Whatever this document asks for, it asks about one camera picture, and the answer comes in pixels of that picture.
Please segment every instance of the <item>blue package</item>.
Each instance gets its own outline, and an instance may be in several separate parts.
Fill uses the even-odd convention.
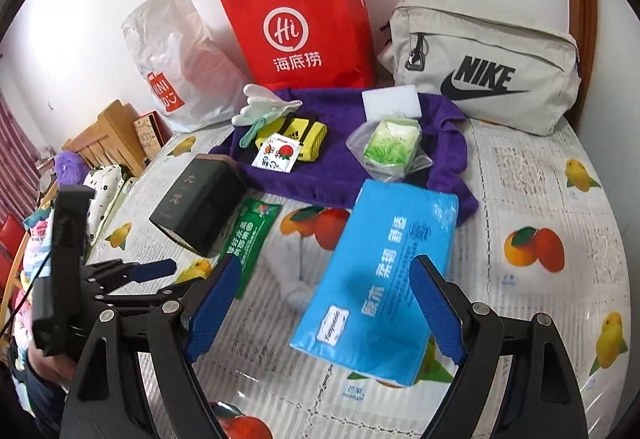
[[[458,198],[365,181],[291,346],[362,375],[410,387],[431,331],[409,285],[428,255],[446,275]]]

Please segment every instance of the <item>black box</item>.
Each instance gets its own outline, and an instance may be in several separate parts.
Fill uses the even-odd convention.
[[[149,220],[172,241],[206,257],[246,191],[233,159],[198,154]]]

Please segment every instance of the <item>nike swoosh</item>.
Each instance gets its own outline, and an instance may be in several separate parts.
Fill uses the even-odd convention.
[[[463,101],[463,99],[489,98],[491,96],[503,96],[505,94],[519,94],[528,90],[460,90],[451,81],[453,72],[444,78],[440,85],[440,93],[451,101]]]

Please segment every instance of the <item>pink curtain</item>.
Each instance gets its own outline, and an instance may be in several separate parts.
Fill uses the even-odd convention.
[[[22,222],[35,210],[39,191],[36,155],[0,94],[0,223],[8,213]]]

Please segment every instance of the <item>black cable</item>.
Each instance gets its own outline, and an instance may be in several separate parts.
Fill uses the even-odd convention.
[[[33,289],[33,284],[35,283],[35,279],[40,276],[40,273],[42,272],[44,265],[48,262],[49,258],[51,257],[51,252],[49,251],[47,253],[47,256],[45,257],[45,259],[42,261],[42,263],[40,264],[40,267],[38,268],[37,273],[35,274],[35,276],[33,276],[33,278],[31,278],[31,283],[29,284],[29,287],[27,288],[27,291],[24,293],[24,296],[22,297],[22,300],[20,300],[20,303],[18,304],[18,307],[15,308],[15,310],[13,311],[13,313],[11,314],[11,316],[9,316],[9,319],[6,321],[6,323],[4,324],[4,326],[2,327],[2,331],[0,331],[0,337],[4,336],[4,333],[6,332],[6,330],[11,326],[11,324],[14,322],[15,320],[15,315],[20,311],[20,309],[22,309],[22,306],[24,305],[24,301],[27,300],[27,297],[30,295],[31,293],[31,289]]]

